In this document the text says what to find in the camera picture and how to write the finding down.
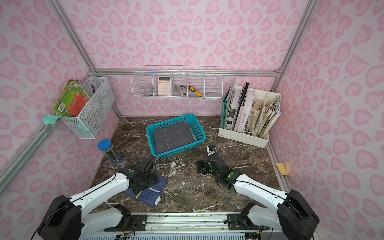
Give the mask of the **mint green wall hook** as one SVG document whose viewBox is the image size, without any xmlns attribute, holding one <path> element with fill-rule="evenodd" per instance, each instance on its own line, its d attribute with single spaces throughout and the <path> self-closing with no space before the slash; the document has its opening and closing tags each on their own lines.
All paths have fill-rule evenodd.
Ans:
<svg viewBox="0 0 384 240">
<path fill-rule="evenodd" d="M 44 125 L 55 125 L 62 116 L 47 114 L 41 118 Z"/>
</svg>

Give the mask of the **stack of paper envelopes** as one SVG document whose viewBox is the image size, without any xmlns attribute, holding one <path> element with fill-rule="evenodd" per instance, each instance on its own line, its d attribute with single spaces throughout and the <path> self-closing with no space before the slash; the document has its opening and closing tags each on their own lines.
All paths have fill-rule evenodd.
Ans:
<svg viewBox="0 0 384 240">
<path fill-rule="evenodd" d="M 269 132 L 281 115 L 281 96 L 276 95 L 272 102 L 267 105 L 268 98 L 257 99 L 251 109 L 244 134 L 265 139 L 269 138 Z"/>
</svg>

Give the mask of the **grey stapler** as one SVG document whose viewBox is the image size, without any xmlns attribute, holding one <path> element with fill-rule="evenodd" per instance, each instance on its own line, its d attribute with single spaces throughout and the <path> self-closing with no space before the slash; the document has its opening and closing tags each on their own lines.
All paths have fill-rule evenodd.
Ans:
<svg viewBox="0 0 384 240">
<path fill-rule="evenodd" d="M 174 90 L 180 97 L 186 97 L 187 96 L 187 88 L 186 86 L 182 85 L 174 85 Z"/>
</svg>

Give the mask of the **yellow sticky note pad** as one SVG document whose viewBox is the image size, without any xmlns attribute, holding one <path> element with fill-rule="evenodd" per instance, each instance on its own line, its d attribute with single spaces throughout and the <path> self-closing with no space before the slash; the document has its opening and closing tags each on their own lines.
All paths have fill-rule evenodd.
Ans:
<svg viewBox="0 0 384 240">
<path fill-rule="evenodd" d="M 287 169 L 283 163 L 276 163 L 276 167 L 282 176 L 288 176 L 289 175 L 289 172 L 287 171 Z"/>
</svg>

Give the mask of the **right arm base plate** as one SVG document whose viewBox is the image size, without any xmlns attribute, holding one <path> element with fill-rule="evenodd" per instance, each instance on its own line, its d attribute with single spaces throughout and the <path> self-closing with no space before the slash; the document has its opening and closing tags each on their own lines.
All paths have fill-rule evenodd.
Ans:
<svg viewBox="0 0 384 240">
<path fill-rule="evenodd" d="M 236 230 L 255 230 L 255 231 L 264 231 L 264 226 L 255 225 L 248 216 L 245 214 L 227 214 L 227 220 L 225 224 L 228 225 L 230 231 Z"/>
</svg>

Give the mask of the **pink white book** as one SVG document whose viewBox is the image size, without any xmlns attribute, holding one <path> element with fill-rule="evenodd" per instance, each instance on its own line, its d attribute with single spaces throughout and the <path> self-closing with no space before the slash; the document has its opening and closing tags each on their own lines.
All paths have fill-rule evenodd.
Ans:
<svg viewBox="0 0 384 240">
<path fill-rule="evenodd" d="M 244 103 L 242 104 L 235 124 L 234 132 L 243 133 L 249 118 L 254 99 L 254 91 L 247 91 Z"/>
</svg>

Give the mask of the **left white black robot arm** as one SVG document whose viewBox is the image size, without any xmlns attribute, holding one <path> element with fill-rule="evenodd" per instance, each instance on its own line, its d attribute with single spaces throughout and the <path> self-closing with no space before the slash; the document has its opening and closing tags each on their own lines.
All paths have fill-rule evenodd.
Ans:
<svg viewBox="0 0 384 240">
<path fill-rule="evenodd" d="M 134 232 L 139 224 L 127 207 L 118 204 L 103 212 L 92 211 L 128 189 L 139 195 L 158 182 L 155 162 L 144 158 L 82 193 L 56 197 L 35 232 L 44 240 L 79 240 L 99 231 Z"/>
</svg>

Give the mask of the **teal plastic basket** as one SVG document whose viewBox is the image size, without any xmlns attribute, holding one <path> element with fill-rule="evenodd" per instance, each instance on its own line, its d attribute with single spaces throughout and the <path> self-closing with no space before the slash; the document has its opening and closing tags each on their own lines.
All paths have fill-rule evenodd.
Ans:
<svg viewBox="0 0 384 240">
<path fill-rule="evenodd" d="M 207 138 L 193 114 L 149 125 L 146 132 L 152 155 L 161 159 L 199 147 Z"/>
</svg>

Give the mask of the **white mesh wall basket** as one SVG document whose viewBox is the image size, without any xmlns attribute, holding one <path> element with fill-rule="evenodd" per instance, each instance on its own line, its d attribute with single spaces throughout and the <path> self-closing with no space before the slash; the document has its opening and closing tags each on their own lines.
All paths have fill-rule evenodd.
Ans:
<svg viewBox="0 0 384 240">
<path fill-rule="evenodd" d="M 95 94 L 92 93 L 91 85 L 96 89 Z M 116 98 L 105 77 L 90 77 L 82 86 L 90 100 L 78 117 L 62 116 L 61 120 L 80 139 L 95 139 Z"/>
</svg>

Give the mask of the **pink white calculator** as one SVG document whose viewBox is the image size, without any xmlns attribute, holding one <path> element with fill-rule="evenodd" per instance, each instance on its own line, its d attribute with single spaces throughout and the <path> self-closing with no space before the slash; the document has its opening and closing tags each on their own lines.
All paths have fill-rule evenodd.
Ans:
<svg viewBox="0 0 384 240">
<path fill-rule="evenodd" d="M 171 96 L 172 95 L 171 77 L 166 77 L 166 76 L 158 77 L 158 95 L 159 96 Z"/>
</svg>

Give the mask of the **blue lidded pencil jar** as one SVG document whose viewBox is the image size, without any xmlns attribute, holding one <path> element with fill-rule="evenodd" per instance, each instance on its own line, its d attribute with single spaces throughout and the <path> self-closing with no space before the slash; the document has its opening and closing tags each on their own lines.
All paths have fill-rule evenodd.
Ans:
<svg viewBox="0 0 384 240">
<path fill-rule="evenodd" d="M 112 161 L 115 167 L 121 166 L 124 162 L 124 158 L 120 152 L 113 146 L 109 139 L 101 140 L 98 143 L 98 149 L 102 151 L 106 157 Z"/>
</svg>

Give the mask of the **green folder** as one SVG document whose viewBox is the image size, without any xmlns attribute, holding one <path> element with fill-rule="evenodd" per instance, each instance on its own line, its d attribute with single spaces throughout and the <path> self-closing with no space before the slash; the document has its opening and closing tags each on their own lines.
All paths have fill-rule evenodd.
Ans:
<svg viewBox="0 0 384 240">
<path fill-rule="evenodd" d="M 231 105 L 231 101 L 233 99 L 233 94 L 234 94 L 234 85 L 235 85 L 235 82 L 233 82 L 231 84 L 231 87 L 229 88 L 228 92 L 226 93 L 225 97 L 223 98 L 222 115 L 221 115 L 221 129 L 226 129 L 226 127 L 227 127 L 230 105 Z"/>
</svg>

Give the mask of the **green red booklet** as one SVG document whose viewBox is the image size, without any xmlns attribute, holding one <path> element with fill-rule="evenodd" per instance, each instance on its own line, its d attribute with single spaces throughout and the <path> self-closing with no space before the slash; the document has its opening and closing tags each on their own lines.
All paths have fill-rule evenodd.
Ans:
<svg viewBox="0 0 384 240">
<path fill-rule="evenodd" d="M 90 96 L 80 82 L 71 79 L 66 82 L 53 111 L 59 116 L 78 117 L 89 100 Z"/>
</svg>

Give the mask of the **navy blue pillowcase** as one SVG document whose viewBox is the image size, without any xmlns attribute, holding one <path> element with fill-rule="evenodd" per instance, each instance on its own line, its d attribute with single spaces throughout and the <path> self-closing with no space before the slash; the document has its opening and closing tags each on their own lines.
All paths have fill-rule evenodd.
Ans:
<svg viewBox="0 0 384 240">
<path fill-rule="evenodd" d="M 150 207 L 155 207 L 161 201 L 161 194 L 168 183 L 168 180 L 158 175 L 159 182 L 150 188 L 144 189 L 139 194 L 135 195 L 132 189 L 127 189 L 124 193 L 131 198 L 134 198 Z"/>
</svg>

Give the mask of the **white file organizer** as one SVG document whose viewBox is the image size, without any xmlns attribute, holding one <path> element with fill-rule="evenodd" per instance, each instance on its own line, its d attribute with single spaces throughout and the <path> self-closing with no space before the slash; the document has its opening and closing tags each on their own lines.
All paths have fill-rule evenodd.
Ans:
<svg viewBox="0 0 384 240">
<path fill-rule="evenodd" d="M 219 136 L 265 148 L 281 115 L 280 103 L 278 93 L 232 85 L 223 99 Z"/>
</svg>

